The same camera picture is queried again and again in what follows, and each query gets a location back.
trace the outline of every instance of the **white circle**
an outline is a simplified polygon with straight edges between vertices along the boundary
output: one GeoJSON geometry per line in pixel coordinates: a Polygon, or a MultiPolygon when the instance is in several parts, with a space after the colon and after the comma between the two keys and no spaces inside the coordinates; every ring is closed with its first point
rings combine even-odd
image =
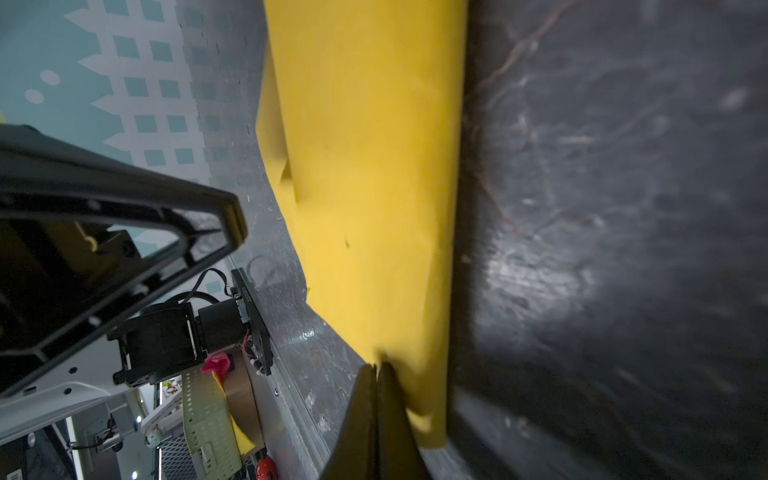
{"type": "Polygon", "coordinates": [[[41,104],[44,100],[43,94],[37,90],[27,90],[24,92],[24,98],[33,104],[41,104]]]}
{"type": "Polygon", "coordinates": [[[61,78],[53,70],[43,70],[40,72],[40,79],[49,85],[58,85],[61,83],[61,78]]]}

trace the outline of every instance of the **yellow fabric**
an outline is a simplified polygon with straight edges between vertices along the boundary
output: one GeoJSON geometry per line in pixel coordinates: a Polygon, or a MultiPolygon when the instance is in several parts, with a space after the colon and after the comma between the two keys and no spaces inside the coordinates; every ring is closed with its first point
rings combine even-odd
{"type": "Polygon", "coordinates": [[[307,303],[445,441],[466,0],[266,0],[257,136],[307,303]]]}
{"type": "MultiPolygon", "coordinates": [[[[221,384],[221,380],[219,380],[219,376],[216,375],[216,373],[211,373],[211,375],[214,376],[214,379],[216,379],[216,384],[221,389],[221,392],[224,393],[224,396],[226,397],[226,393],[224,392],[224,386],[221,384]]],[[[248,437],[243,433],[242,430],[240,430],[240,427],[235,422],[235,419],[232,418],[232,415],[230,415],[230,422],[232,422],[232,430],[235,432],[235,440],[237,441],[237,450],[240,452],[240,456],[243,456],[256,448],[256,446],[251,442],[248,437]]]]}

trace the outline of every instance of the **scratched surface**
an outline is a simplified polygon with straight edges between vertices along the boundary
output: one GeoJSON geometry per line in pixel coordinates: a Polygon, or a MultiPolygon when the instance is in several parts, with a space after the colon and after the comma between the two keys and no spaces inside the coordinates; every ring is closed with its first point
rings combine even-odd
{"type": "MultiPolygon", "coordinates": [[[[215,45],[191,68],[222,92],[198,107],[224,118],[206,145],[221,149],[214,186],[246,212],[236,260],[333,447],[361,361],[304,304],[259,158],[263,11],[179,5],[204,16],[180,15],[185,42],[215,45]]],[[[757,475],[768,6],[478,0],[470,19],[450,442],[425,452],[434,476],[757,475]]]]}

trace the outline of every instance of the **red wire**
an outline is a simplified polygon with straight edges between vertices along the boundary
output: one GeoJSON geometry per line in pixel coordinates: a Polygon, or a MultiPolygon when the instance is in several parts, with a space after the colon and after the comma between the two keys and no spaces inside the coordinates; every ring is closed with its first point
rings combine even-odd
{"type": "Polygon", "coordinates": [[[250,353],[248,353],[248,350],[246,350],[246,347],[245,347],[245,343],[248,341],[249,335],[250,335],[250,330],[248,330],[248,332],[245,334],[245,338],[243,339],[243,351],[245,352],[246,355],[253,358],[253,356],[250,353]]]}

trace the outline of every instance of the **black cable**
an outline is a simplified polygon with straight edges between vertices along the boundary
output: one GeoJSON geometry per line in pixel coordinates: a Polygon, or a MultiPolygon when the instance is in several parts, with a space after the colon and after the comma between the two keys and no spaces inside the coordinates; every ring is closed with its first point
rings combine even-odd
{"type": "Polygon", "coordinates": [[[219,299],[215,296],[205,292],[181,292],[172,296],[165,303],[178,303],[179,300],[186,299],[187,295],[192,293],[192,298],[199,298],[200,300],[206,300],[209,303],[219,303],[219,299]]]}
{"type": "Polygon", "coordinates": [[[110,423],[111,423],[111,426],[109,427],[109,432],[107,432],[107,435],[104,435],[104,438],[102,438],[98,442],[94,443],[93,445],[72,445],[72,444],[70,444],[69,448],[72,449],[72,450],[88,450],[88,449],[95,449],[96,447],[102,446],[104,444],[104,442],[106,442],[107,440],[111,439],[112,435],[114,435],[115,422],[112,419],[111,415],[110,415],[109,420],[107,420],[107,425],[110,425],[110,423]]]}
{"type": "Polygon", "coordinates": [[[221,270],[217,270],[215,268],[209,268],[207,270],[203,270],[203,272],[200,274],[200,276],[197,278],[197,283],[194,284],[192,287],[192,290],[189,292],[189,295],[187,295],[187,298],[184,299],[182,303],[186,303],[192,298],[195,292],[197,292],[197,288],[200,286],[200,284],[203,282],[203,278],[205,277],[205,274],[208,272],[216,272],[221,277],[222,281],[224,281],[224,295],[226,296],[232,296],[232,293],[227,293],[227,276],[224,275],[224,273],[221,270]]]}

